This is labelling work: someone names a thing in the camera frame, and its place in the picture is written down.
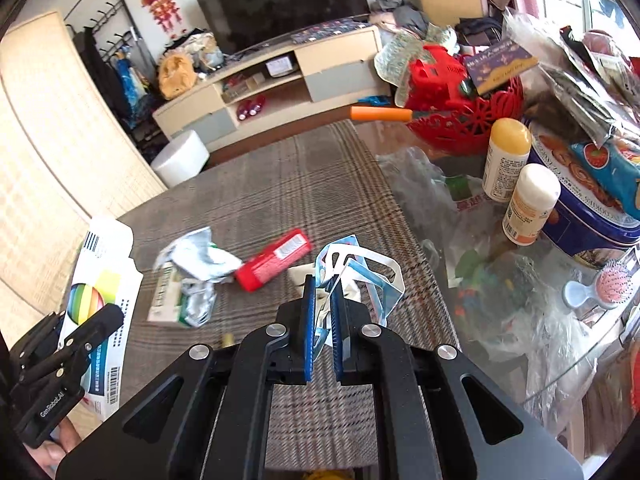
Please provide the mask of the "person's left hand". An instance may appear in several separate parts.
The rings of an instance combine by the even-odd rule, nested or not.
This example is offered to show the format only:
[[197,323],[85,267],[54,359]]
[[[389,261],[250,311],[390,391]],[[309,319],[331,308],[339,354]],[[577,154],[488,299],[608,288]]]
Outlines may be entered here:
[[40,468],[54,479],[58,465],[70,454],[77,445],[81,444],[81,437],[68,417],[64,417],[54,430],[56,438],[45,440],[38,448],[24,445],[26,451]]

